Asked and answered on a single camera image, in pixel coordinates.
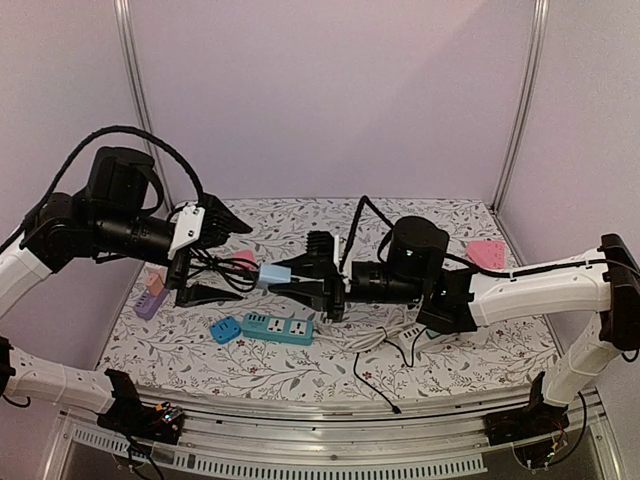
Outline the teal power strip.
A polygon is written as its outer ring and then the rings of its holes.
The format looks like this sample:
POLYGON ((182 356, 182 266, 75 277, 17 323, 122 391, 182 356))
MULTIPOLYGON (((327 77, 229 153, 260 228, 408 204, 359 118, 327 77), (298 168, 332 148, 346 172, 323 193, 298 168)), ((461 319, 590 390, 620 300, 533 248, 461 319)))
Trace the teal power strip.
POLYGON ((242 334, 251 339, 310 346, 313 342, 313 323, 309 320, 282 318, 248 313, 241 322, 242 334))

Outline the blue plug adapter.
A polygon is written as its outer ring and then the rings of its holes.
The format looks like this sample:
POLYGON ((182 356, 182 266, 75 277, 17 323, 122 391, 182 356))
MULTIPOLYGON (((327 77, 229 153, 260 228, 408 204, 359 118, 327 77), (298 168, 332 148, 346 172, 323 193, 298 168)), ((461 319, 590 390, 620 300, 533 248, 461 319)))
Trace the blue plug adapter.
POLYGON ((209 332, 217 344, 224 345, 239 337, 242 330, 241 324, 233 316, 228 316, 210 325, 209 332))

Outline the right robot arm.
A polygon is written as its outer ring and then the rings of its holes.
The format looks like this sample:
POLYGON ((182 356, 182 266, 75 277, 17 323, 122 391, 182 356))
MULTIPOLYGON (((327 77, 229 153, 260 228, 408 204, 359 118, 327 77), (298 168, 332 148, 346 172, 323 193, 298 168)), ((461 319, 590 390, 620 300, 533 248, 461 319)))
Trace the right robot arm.
POLYGON ((491 445, 565 428, 574 397, 616 358, 639 353, 639 268, 620 236, 606 234, 581 255, 532 267, 489 270, 465 259, 448 270, 449 235, 431 221, 388 223, 373 262, 355 262, 345 241, 312 231, 303 254, 285 261, 291 277, 273 294, 342 318, 349 303, 414 305, 417 321, 440 334, 474 332, 500 321, 588 311, 588 326, 553 366, 532 381, 528 403, 485 416, 491 445))

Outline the purple power strip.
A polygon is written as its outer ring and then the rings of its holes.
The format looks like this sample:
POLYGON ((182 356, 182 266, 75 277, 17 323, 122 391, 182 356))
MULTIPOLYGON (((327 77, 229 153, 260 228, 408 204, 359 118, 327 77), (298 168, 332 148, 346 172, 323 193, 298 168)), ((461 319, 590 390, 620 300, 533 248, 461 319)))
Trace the purple power strip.
POLYGON ((134 313, 142 320, 151 320, 162 306, 168 293, 167 289, 162 289, 157 295, 152 295, 146 290, 134 303, 134 313))

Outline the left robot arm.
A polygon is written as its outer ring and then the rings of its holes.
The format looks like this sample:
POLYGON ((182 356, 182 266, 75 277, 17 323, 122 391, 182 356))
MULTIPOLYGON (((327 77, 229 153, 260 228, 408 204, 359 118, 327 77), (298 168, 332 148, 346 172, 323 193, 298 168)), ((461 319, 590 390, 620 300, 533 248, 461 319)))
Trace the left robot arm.
MULTIPOLYGON (((76 259, 97 264, 135 259, 167 269, 166 286, 180 306, 235 301, 235 293, 190 285, 196 254, 226 243, 251 227, 216 196, 205 192, 193 167, 172 146, 133 126, 100 128, 69 154, 43 197, 1 245, 1 311, 8 313, 26 293, 76 259), (164 187, 148 154, 103 146, 96 152, 87 184, 73 195, 57 186, 84 148, 109 135, 132 135, 167 153, 184 170, 195 201, 175 217, 156 217, 164 187)), ((184 412, 169 402, 144 404, 130 376, 122 371, 81 370, 26 353, 1 340, 1 395, 17 408, 41 399, 92 412, 104 429, 128 440, 177 444, 184 412)))

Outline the teal small adapter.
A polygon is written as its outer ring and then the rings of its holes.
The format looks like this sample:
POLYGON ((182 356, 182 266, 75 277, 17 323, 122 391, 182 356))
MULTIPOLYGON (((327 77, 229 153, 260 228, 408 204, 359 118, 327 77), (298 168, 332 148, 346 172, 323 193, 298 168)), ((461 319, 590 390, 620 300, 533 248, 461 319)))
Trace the teal small adapter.
POLYGON ((441 333, 435 332, 431 329, 427 329, 425 331, 426 336, 428 337, 429 340, 435 340, 435 339, 439 339, 442 337, 441 333))

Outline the light blue charger plug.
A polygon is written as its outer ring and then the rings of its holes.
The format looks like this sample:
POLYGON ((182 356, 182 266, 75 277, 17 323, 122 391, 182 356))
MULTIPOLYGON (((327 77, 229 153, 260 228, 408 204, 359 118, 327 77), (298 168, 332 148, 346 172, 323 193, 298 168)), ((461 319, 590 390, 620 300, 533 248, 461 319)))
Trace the light blue charger plug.
POLYGON ((257 284, 267 287, 274 284, 286 284, 291 281, 291 269, 285 266, 263 263, 258 269, 257 284))

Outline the salmon small cube adapter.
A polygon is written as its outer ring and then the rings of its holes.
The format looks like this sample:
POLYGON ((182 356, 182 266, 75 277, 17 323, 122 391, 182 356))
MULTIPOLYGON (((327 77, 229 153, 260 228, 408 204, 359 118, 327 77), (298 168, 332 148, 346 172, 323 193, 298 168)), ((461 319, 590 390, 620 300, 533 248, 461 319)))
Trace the salmon small cube adapter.
POLYGON ((150 273, 145 282, 145 287, 151 296, 159 296, 165 288, 164 273, 162 271, 150 273))

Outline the white power strip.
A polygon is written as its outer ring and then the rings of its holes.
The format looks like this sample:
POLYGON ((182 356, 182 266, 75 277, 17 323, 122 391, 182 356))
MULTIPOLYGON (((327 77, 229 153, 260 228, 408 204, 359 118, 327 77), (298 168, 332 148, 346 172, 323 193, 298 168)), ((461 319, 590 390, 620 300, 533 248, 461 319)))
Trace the white power strip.
POLYGON ((399 333, 398 340, 401 346, 410 353, 411 350, 415 352, 422 351, 446 339, 446 336, 442 334, 439 339, 429 340, 425 334, 426 330, 427 328, 420 328, 419 326, 409 327, 399 333))

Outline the pink power strip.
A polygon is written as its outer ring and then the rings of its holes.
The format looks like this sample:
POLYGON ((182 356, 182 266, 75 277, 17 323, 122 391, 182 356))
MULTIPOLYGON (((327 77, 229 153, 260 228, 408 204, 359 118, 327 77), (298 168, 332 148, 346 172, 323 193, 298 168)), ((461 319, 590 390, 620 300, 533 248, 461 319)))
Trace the pink power strip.
POLYGON ((502 241, 471 241, 466 254, 477 266, 489 270, 503 270, 506 266, 506 245, 502 241))

